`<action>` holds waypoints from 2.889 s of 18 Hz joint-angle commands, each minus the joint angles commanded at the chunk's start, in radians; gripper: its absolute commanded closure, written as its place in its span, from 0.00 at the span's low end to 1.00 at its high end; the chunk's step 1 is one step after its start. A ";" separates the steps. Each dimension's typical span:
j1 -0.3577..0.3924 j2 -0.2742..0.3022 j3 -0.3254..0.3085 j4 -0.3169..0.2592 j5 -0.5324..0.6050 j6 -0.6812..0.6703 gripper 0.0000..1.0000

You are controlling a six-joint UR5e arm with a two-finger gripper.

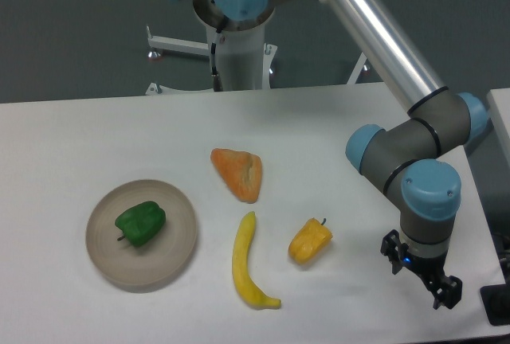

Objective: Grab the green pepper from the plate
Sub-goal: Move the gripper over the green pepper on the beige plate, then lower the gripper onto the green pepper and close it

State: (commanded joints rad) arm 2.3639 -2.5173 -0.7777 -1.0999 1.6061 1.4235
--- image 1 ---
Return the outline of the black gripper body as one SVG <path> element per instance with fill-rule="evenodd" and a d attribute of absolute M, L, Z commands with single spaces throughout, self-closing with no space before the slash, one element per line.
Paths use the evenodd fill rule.
<path fill-rule="evenodd" d="M 425 280 L 439 279 L 445 274 L 448 240 L 424 244 L 409 236 L 401 236 L 400 241 L 398 257 L 403 267 Z"/>

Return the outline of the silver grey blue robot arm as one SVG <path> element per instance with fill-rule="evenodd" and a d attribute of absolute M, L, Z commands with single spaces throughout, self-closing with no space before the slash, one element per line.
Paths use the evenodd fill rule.
<path fill-rule="evenodd" d="M 262 26 L 277 6 L 291 0 L 193 1 L 212 29 L 207 55 L 214 90 L 262 88 L 263 48 L 236 41 L 221 49 L 220 40 Z M 361 127 L 346 146 L 353 167 L 400 212 L 400 228 L 384 236 L 381 252 L 393 272 L 406 268 L 419 277 L 436 307 L 455 307 L 462 283 L 446 275 L 444 265 L 461 180 L 440 157 L 485 129 L 485 107 L 441 82 L 379 0 L 318 1 L 334 11 L 409 117 L 391 130 Z"/>

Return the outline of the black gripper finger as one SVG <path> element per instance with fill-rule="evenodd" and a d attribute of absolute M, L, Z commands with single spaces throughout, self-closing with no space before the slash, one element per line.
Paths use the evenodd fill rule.
<path fill-rule="evenodd" d="M 400 234 L 395 229 L 389 231 L 383 237 L 380 252 L 389 260 L 393 275 L 398 274 L 404 267 L 408 266 L 408 248 L 408 244 L 401 241 Z"/>
<path fill-rule="evenodd" d="M 417 274 L 426 289 L 433 296 L 433 309 L 440 307 L 453 309 L 462 297 L 462 281 L 455 276 L 447 276 L 442 269 Z"/>

